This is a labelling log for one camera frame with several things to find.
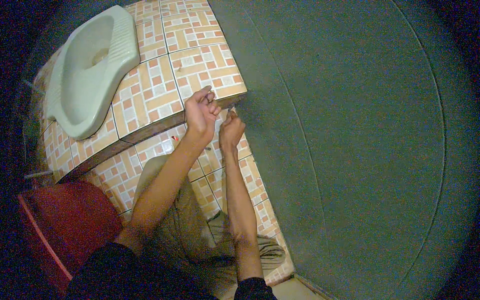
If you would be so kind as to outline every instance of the dark shirt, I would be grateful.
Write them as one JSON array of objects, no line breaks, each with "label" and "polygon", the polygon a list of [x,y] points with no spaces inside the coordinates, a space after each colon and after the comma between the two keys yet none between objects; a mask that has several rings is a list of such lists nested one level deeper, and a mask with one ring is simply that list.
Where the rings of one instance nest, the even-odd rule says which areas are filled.
[{"label": "dark shirt", "polygon": [[[97,249],[73,277],[66,299],[209,299],[191,277],[169,266],[152,267],[132,250],[108,243]],[[238,284],[235,300],[276,300],[263,278]]]}]

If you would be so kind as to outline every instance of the person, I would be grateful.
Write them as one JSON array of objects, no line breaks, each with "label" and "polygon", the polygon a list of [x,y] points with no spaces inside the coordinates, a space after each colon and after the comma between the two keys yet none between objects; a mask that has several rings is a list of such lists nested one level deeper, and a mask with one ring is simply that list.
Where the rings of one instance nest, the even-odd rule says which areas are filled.
[{"label": "person", "polygon": [[212,141],[221,111],[211,86],[185,102],[188,129],[173,153],[140,175],[131,221],[74,275],[67,299],[273,300],[264,276],[285,252],[257,235],[237,144],[245,124],[229,111],[220,126],[228,214],[205,220],[187,174]]}]

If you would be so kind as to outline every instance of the shirt sleeve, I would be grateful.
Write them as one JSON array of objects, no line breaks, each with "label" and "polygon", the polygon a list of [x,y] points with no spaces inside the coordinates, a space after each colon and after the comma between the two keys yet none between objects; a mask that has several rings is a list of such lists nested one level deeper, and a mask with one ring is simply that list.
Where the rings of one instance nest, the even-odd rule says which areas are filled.
[{"label": "shirt sleeve", "polygon": [[253,277],[239,283],[235,292],[235,300],[277,300],[272,288],[265,283],[265,279]]},{"label": "shirt sleeve", "polygon": [[132,278],[136,256],[120,244],[108,243],[97,249],[75,274],[67,287],[66,299],[131,298],[137,290]]}]

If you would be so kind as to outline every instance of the green partition wall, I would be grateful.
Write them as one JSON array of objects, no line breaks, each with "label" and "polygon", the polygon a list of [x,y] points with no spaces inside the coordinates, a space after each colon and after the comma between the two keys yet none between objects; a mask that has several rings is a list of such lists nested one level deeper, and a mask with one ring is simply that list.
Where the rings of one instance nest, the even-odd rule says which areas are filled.
[{"label": "green partition wall", "polygon": [[339,299],[434,297],[478,209],[479,110],[431,9],[209,2],[296,272]]}]

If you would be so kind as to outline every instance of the forearm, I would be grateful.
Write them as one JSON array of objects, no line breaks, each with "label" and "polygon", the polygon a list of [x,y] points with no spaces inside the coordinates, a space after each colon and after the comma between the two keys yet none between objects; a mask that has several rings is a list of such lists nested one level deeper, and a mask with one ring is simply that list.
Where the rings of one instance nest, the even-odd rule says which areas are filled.
[{"label": "forearm", "polygon": [[172,206],[175,196],[204,145],[197,144],[187,133],[163,165],[161,171],[143,191],[133,209],[129,225],[116,242],[141,253],[145,240],[151,237],[157,223]]},{"label": "forearm", "polygon": [[263,277],[257,241],[257,219],[243,182],[236,152],[224,154],[230,232],[235,240],[237,277]]}]

